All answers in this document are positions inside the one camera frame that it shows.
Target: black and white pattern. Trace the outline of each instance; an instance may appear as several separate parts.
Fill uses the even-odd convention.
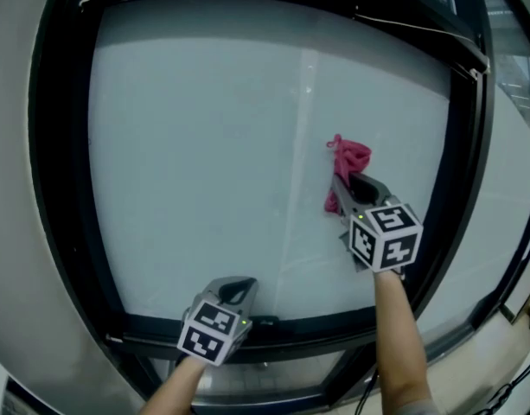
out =
[[[216,361],[223,346],[224,342],[218,338],[189,327],[184,342],[179,348],[206,360]]]
[[[225,335],[230,335],[235,320],[235,314],[226,312],[225,310],[209,303],[204,303],[194,318],[194,321],[200,322],[201,324]]]
[[[351,226],[351,251],[365,263],[372,265],[374,263],[376,238],[363,226],[360,226],[359,221],[353,221]]]
[[[380,269],[410,263],[417,242],[417,234],[389,239],[384,245]]]
[[[416,226],[415,220],[401,206],[371,210],[370,214],[384,233]]]

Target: person's left arm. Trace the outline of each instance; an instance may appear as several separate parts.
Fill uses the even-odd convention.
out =
[[[185,358],[153,394],[140,415],[189,415],[205,366],[194,357]]]

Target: person's right arm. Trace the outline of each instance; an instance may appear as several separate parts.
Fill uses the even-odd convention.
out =
[[[405,289],[393,271],[374,274],[378,372],[384,415],[431,399],[426,354]]]

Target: frosted glass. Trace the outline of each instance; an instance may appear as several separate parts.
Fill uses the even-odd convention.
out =
[[[93,192],[125,309],[180,318],[213,278],[258,279],[255,314],[374,304],[323,212],[336,133],[425,217],[449,70],[359,22],[268,0],[105,11],[89,106]]]

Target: black cable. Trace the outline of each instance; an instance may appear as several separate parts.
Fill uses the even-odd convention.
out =
[[[378,379],[378,369],[374,370],[374,373],[372,377],[370,378],[370,381],[368,382],[368,386],[365,389],[365,392],[362,394],[361,401],[359,401],[359,404],[354,410],[354,415],[361,415],[362,409],[365,406],[365,403],[367,402],[368,395],[370,395],[370,392],[374,389],[374,385],[376,384],[376,380]]]
[[[510,383],[504,384],[503,386],[499,387],[497,392],[495,392],[494,396],[491,397],[491,399],[488,401],[488,405],[493,404],[492,406],[487,407],[485,409],[481,409],[479,412],[476,412],[473,415],[493,415],[494,413],[496,413],[510,398],[514,388],[517,387],[529,374],[530,364],[528,365],[528,367],[526,367],[524,372],[518,375],[516,380],[513,380]]]

